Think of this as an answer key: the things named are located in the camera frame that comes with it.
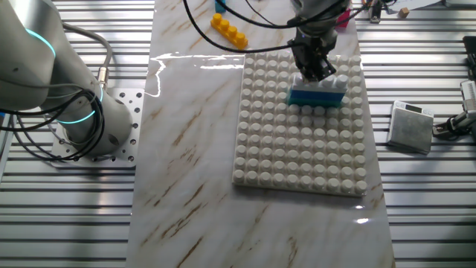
white marble tabletop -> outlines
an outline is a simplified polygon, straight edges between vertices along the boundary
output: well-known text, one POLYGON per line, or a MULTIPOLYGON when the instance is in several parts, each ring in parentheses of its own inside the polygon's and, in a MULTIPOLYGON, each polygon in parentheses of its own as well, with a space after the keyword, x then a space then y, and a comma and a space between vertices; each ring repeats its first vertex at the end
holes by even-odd
MULTIPOLYGON (((231 45, 210 27, 213 1, 189 2, 203 31, 231 45)), ((294 16, 289 0, 251 3, 277 24, 294 16)), ((258 20, 244 1, 229 5, 258 20)), ((251 48, 295 35, 225 18, 251 48)), ((356 51, 351 23, 335 53, 356 51)), ((394 267, 378 173, 363 199, 232 186, 242 64, 195 32, 181 1, 156 2, 127 267, 394 267)))

yellow lego brick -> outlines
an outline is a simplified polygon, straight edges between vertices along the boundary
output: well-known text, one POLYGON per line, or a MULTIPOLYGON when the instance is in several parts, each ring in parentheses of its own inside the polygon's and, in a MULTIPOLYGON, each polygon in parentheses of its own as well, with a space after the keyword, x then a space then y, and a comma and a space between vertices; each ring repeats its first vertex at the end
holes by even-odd
POLYGON ((239 33, 236 27, 230 26, 230 22, 222 18, 222 14, 216 13, 213 15, 210 24, 213 29, 217 30, 238 49, 244 49, 248 45, 245 34, 239 33))

white lego baseplate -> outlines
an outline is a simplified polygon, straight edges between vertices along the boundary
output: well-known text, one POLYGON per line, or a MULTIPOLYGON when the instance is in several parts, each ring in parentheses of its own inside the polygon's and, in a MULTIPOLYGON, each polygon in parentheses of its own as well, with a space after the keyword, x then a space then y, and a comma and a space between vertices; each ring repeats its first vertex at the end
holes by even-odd
POLYGON ((330 57, 350 76, 341 107, 288 105, 298 74, 289 51, 246 54, 232 182, 258 188, 362 197, 366 158, 359 56, 330 57))

teal light ring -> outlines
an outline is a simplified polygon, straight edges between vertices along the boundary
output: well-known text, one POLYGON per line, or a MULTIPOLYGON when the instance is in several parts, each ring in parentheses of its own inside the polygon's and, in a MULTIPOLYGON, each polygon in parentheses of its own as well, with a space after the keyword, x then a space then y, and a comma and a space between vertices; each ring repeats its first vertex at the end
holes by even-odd
MULTIPOLYGON (((101 98, 99 99, 100 102, 103 101, 103 87, 101 86, 101 98)), ((84 120, 90 118, 96 111, 92 111, 89 115, 87 115, 86 117, 80 119, 80 120, 76 120, 76 121, 72 121, 72 122, 63 122, 63 121, 60 121, 60 120, 57 120, 58 123, 61 123, 61 124, 75 124, 75 123, 80 123, 80 122, 83 122, 84 120)))
POLYGON ((32 31, 32 30, 30 30, 30 29, 25 28, 25 30, 26 30, 31 36, 34 36, 34 37, 40 39, 42 42, 44 42, 44 43, 51 49, 51 52, 53 52, 53 56, 54 56, 55 58, 57 57, 57 53, 54 51, 53 46, 50 44, 50 42, 48 42, 45 38, 43 38, 43 36, 40 36, 39 34, 35 33, 34 31, 32 31))

metal mounting plate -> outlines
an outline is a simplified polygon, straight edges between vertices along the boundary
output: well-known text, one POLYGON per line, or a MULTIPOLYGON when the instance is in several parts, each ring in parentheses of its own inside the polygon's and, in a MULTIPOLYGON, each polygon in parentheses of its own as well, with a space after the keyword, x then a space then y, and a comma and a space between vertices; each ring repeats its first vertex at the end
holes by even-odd
MULTIPOLYGON (((142 108, 144 104, 143 89, 108 89, 109 95, 122 101, 132 116, 132 130, 124 144, 116 151, 106 156, 89 157, 85 156, 78 161, 52 162, 56 168, 133 168, 137 162, 139 136, 141 132, 142 108)), ((60 124, 57 127, 57 135, 65 138, 63 128, 60 124)), ((66 156, 77 152, 68 144, 60 144, 60 140, 54 139, 51 153, 56 156, 66 156)))

